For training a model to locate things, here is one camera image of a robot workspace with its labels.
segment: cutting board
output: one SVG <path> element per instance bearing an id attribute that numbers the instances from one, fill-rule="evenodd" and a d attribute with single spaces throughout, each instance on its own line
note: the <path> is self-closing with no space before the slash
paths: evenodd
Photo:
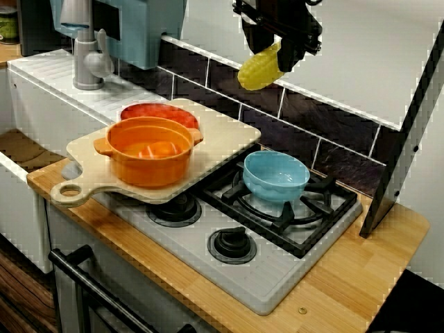
<path id="1" fill-rule="evenodd" d="M 256 144 L 260 131 L 234 120 L 220 112 L 206 108 L 187 99 L 174 99 L 165 104 L 173 105 L 192 113 L 199 122 L 203 141 L 194 147 L 189 169 L 182 180 L 160 189 L 145 189 L 129 185 L 118 179 L 111 171 L 113 161 L 98 154 L 93 146 L 95 139 L 105 137 L 109 127 L 76 139 L 67 145 L 69 159 L 79 163 L 82 174 L 56 185 L 51 190 L 51 203 L 63 207 L 77 207 L 90 196 L 102 191 L 113 191 L 145 203 L 159 205 L 170 201 L 227 161 Z M 75 196 L 65 196 L 64 191 L 79 191 Z"/>

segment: black oven handle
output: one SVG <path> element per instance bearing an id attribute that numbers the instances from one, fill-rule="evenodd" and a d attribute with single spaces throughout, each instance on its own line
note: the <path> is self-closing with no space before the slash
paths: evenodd
<path id="1" fill-rule="evenodd" d="M 84 245 L 69 255 L 64 255 L 62 251 L 55 248 L 49 253 L 48 258 L 63 273 L 80 286 L 83 291 L 93 297 L 100 305 L 105 307 L 132 331 L 135 333 L 158 333 L 154 327 L 145 322 L 117 297 L 103 288 L 88 273 L 78 267 L 79 264 L 93 255 L 92 248 Z M 180 332 L 196 333 L 195 329 L 190 325 L 184 326 L 178 333 Z"/>

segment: burner grate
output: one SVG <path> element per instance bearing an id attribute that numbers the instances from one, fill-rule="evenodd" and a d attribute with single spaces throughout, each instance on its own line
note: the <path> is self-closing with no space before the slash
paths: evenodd
<path id="1" fill-rule="evenodd" d="M 326 177 L 322 179 L 320 176 L 310 173 L 310 181 L 305 189 L 307 191 L 324 194 L 323 203 L 301 197 L 301 201 L 314 212 L 313 216 L 304 218 L 306 220 L 295 219 L 290 203 L 285 203 L 281 216 L 277 218 L 262 212 L 260 212 L 259 216 L 257 212 L 252 214 L 251 210 L 256 211 L 256 209 L 254 207 L 248 207 L 249 204 L 243 199 L 250 191 L 241 181 L 240 171 L 242 170 L 245 157 L 259 149 L 260 146 L 258 145 L 251 147 L 233 159 L 233 161 L 222 166 L 219 170 L 211 173 L 194 185 L 191 190 L 195 196 L 251 229 L 253 232 L 256 232 L 263 238 L 273 242 L 276 246 L 281 247 L 298 258 L 303 258 L 328 230 L 356 203 L 357 195 L 352 191 L 338 186 L 334 178 Z M 234 182 L 236 176 L 239 180 L 238 182 Z M 222 198 L 219 198 L 214 192 L 221 190 L 227 185 L 231 186 L 231 188 L 223 193 Z M 330 208 L 332 194 L 340 196 L 345 200 L 336 210 Z M 284 231 L 290 225 L 310 223 L 310 219 L 314 219 L 315 216 L 319 216 L 315 221 L 322 219 L 322 222 L 302 243 L 298 243 L 285 235 Z M 264 225 L 263 221 L 261 221 L 262 217 L 266 217 L 265 220 L 272 222 L 272 225 Z"/>

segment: red bowl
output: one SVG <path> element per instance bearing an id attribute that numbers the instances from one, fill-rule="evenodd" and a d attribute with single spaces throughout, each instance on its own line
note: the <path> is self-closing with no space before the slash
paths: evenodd
<path id="1" fill-rule="evenodd" d="M 199 128 L 195 116 L 175 106 L 161 103 L 140 103 L 128 106 L 120 114 L 121 120 L 136 117 L 157 117 L 180 123 L 186 128 Z"/>

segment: cutting board handle hole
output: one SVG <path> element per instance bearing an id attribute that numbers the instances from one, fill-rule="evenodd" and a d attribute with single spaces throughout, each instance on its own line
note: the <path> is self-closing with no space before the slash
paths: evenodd
<path id="1" fill-rule="evenodd" d="M 75 185 L 75 184 L 69 184 L 65 185 L 60 189 L 60 194 L 63 196 L 77 196 L 81 193 L 82 189 Z"/>

